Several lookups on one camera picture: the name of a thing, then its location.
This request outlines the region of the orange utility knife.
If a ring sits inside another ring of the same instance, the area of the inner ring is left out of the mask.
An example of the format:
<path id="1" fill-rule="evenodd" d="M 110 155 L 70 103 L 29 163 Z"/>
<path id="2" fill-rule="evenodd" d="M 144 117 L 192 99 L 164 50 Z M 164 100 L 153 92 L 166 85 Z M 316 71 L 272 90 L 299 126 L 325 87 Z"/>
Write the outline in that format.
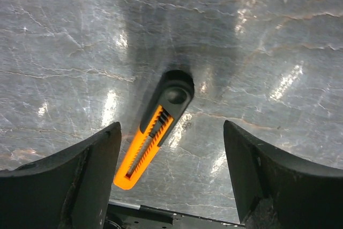
<path id="1" fill-rule="evenodd" d="M 195 93 L 190 74 L 165 72 L 143 113 L 139 127 L 116 172 L 113 184 L 132 189 L 184 114 Z"/>

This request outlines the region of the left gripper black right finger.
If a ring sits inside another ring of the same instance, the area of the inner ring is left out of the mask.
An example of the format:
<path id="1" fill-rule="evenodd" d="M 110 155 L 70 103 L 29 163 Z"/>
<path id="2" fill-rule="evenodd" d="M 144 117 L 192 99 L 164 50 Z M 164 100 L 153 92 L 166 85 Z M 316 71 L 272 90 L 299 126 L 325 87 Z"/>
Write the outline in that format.
<path id="1" fill-rule="evenodd" d="M 342 228 L 342 170 L 297 157 L 232 121 L 223 139 L 246 228 Z"/>

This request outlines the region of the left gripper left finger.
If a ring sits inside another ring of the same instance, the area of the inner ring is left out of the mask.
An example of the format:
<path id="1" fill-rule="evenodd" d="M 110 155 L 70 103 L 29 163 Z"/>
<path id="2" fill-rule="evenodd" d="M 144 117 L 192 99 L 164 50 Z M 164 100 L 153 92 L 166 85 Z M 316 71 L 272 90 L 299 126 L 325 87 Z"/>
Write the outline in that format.
<path id="1" fill-rule="evenodd" d="M 114 122 L 91 137 L 1 171 L 1 228 L 103 228 L 121 147 Z"/>

